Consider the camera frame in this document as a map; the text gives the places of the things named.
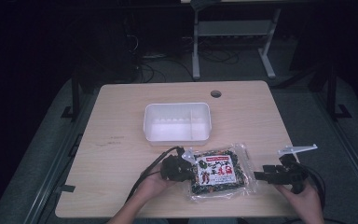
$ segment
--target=human hand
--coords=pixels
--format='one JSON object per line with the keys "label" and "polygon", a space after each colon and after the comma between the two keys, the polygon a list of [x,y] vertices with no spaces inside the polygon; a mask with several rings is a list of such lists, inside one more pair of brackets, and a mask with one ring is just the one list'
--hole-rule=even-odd
{"label": "human hand", "polygon": [[176,183],[175,181],[162,179],[159,172],[160,167],[161,163],[159,163],[150,171],[149,176],[141,182],[133,197],[136,197],[138,200],[147,202],[150,199],[157,197],[165,189]]}
{"label": "human hand", "polygon": [[308,180],[304,181],[304,189],[299,194],[294,194],[283,185],[276,185],[275,188],[293,206],[298,216],[305,223],[324,223],[324,216],[318,192],[310,185]]}

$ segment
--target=gray floor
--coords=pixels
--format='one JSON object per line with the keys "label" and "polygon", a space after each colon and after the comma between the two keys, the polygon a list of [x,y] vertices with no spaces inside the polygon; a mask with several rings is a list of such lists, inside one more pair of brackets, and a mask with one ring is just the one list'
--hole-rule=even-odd
{"label": "gray floor", "polygon": [[[275,40],[272,43],[269,57],[277,74],[276,79],[267,78],[256,45],[248,45],[241,51],[236,50],[238,61],[235,63],[233,58],[233,64],[230,64],[230,61],[213,63],[201,59],[200,81],[265,80],[269,85],[281,83],[295,74],[289,71],[295,47],[295,40]],[[213,55],[225,57],[226,54],[213,52]],[[148,63],[158,71],[150,82],[192,81],[191,75],[185,70],[186,67],[191,71],[190,54],[174,60],[175,62]],[[144,66],[144,69],[147,79],[151,73],[146,71],[148,67]],[[299,158],[303,164],[314,168],[324,178],[327,186],[325,217],[346,223],[358,223],[358,172],[354,169],[358,168],[358,101],[351,87],[339,79],[337,103],[345,105],[352,118],[333,122],[324,110],[325,91],[308,91],[306,86],[309,80],[310,77],[306,77],[286,90],[271,90],[272,95],[293,144],[317,144],[319,147],[314,151],[300,153]],[[98,90],[95,90],[94,94],[81,95],[81,115],[75,122],[71,122],[69,119],[61,119],[62,111],[71,104],[70,81],[62,87],[0,202],[0,223],[106,221],[106,218],[62,219],[56,217],[53,212],[60,196],[54,186],[60,186],[69,171],[71,159],[67,154],[77,136],[83,133],[97,95]],[[351,149],[357,153],[355,158]],[[285,218],[252,217],[246,220],[254,224],[283,223]]]}

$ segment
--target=product label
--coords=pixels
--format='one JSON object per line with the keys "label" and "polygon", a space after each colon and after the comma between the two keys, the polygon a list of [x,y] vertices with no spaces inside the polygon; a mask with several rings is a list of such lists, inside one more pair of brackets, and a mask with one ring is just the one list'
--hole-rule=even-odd
{"label": "product label", "polygon": [[201,186],[237,182],[230,156],[206,156],[197,158]]}

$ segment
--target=metal frame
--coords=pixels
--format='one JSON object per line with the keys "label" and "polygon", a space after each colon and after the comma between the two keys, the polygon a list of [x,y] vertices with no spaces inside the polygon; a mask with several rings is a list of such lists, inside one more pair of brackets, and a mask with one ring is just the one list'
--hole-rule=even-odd
{"label": "metal frame", "polygon": [[63,119],[72,119],[75,121],[80,113],[80,96],[79,96],[79,81],[77,73],[72,74],[72,113],[70,112],[71,106],[67,106],[61,115]]}
{"label": "metal frame", "polygon": [[321,111],[324,115],[324,119],[327,121],[331,129],[334,131],[336,137],[338,138],[341,145],[344,147],[344,150],[350,159],[351,167],[358,177],[358,154],[356,149],[351,144],[347,135],[344,133],[342,128],[339,126],[338,122],[335,119],[332,119],[332,115],[330,111],[325,109],[324,99],[320,93],[313,94],[315,101],[318,103],[318,106],[321,108]]}
{"label": "metal frame", "polygon": [[62,171],[62,168],[67,163],[67,161],[71,160],[71,157],[69,156],[74,145],[74,140],[76,142],[79,134],[84,132],[84,127],[82,127],[83,122],[81,120],[88,119],[89,114],[86,112],[91,111],[93,107],[93,104],[91,103],[91,96],[85,95],[82,103],[84,109],[78,110],[78,114],[76,115],[78,120],[73,120],[69,130],[67,131],[66,136],[60,145],[60,149],[58,150],[53,162],[51,163],[45,180],[36,193],[34,202],[23,223],[36,223],[39,217],[42,216],[43,208],[48,202],[48,198],[50,197],[52,191],[54,190],[54,183],[57,178],[60,177],[59,173]]}
{"label": "metal frame", "polygon": [[200,79],[200,61],[199,61],[199,36],[217,36],[217,35],[265,35],[267,41],[263,48],[258,49],[260,59],[266,69],[269,78],[275,78],[275,72],[269,62],[269,46],[274,36],[281,9],[275,9],[272,20],[268,21],[199,21],[199,12],[194,15],[194,45],[193,45],[193,78]]}

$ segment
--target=black cable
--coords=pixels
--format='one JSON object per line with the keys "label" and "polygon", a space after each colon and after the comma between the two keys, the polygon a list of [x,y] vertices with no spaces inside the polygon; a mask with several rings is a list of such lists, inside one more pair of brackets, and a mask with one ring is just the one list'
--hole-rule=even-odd
{"label": "black cable", "polygon": [[148,83],[149,81],[151,81],[153,79],[153,77],[155,75],[155,70],[150,65],[147,65],[144,63],[142,63],[141,66],[142,65],[148,67],[150,69],[150,71],[152,72],[152,75],[150,76],[150,78],[148,80],[144,81],[144,72],[142,71],[142,80],[141,80],[142,82],[141,83]]}
{"label": "black cable", "polygon": [[156,171],[156,172],[150,173],[150,174],[148,174],[146,177],[151,176],[151,175],[158,174],[159,172],[160,172],[160,171]]}
{"label": "black cable", "polygon": [[177,62],[176,60],[163,58],[163,59],[151,60],[150,62],[144,62],[144,64],[145,64],[145,63],[156,63],[156,62],[162,62],[162,61],[177,63],[177,64],[181,65],[182,67],[185,68],[185,70],[187,71],[187,73],[190,75],[191,80],[196,81],[196,80],[194,80],[193,75],[192,75],[191,72],[187,69],[187,67],[186,67],[184,64]]}
{"label": "black cable", "polygon": [[234,52],[234,53],[230,53],[229,51],[225,51],[225,50],[220,50],[219,52],[223,52],[227,55],[226,58],[219,58],[218,56],[213,54],[213,51],[211,53],[209,52],[205,52],[204,50],[199,52],[199,55],[208,62],[212,62],[212,63],[224,63],[224,64],[236,64],[238,63],[238,61],[240,60],[240,52]]}
{"label": "black cable", "polygon": [[[165,75],[164,75],[162,72],[160,72],[159,70],[156,70],[156,69],[154,69],[152,66],[147,65],[147,64],[144,64],[144,63],[142,63],[141,65],[144,65],[144,66],[148,67],[150,70],[146,70],[146,71],[151,71],[151,72],[153,72],[153,75],[156,74],[156,73],[159,73],[159,74],[164,78],[164,82],[167,82],[167,78],[166,78]],[[146,82],[144,82],[144,77],[142,77],[141,83],[147,83],[147,82],[149,82],[152,78],[153,78],[153,77],[149,78]]]}
{"label": "black cable", "polygon": [[153,161],[153,163],[151,165],[149,165],[142,173],[141,176],[139,176],[138,180],[135,182],[135,184],[133,185],[129,196],[127,197],[126,202],[130,199],[130,197],[132,197],[133,193],[138,189],[138,186],[142,183],[142,181],[144,181],[149,175],[150,175],[150,171],[159,163],[162,161],[162,159],[164,159],[168,153],[172,152],[175,149],[178,149],[179,147],[172,147],[170,149],[168,149],[167,151],[163,152],[155,161]]}
{"label": "black cable", "polygon": [[316,189],[318,190],[318,194],[319,194],[319,199],[321,201],[321,207],[322,210],[324,209],[324,205],[325,205],[325,183],[324,180],[322,179],[322,177],[319,175],[318,172],[316,172],[315,170],[313,170],[312,168],[302,165],[298,162],[292,162],[293,165],[298,166],[299,168],[301,168],[304,172],[306,172],[310,178],[312,179],[313,183],[316,186]]}
{"label": "black cable", "polygon": [[325,221],[329,221],[329,222],[335,222],[335,223],[339,223],[339,224],[346,224],[345,222],[339,221],[339,220],[335,220],[332,218],[324,218]]}

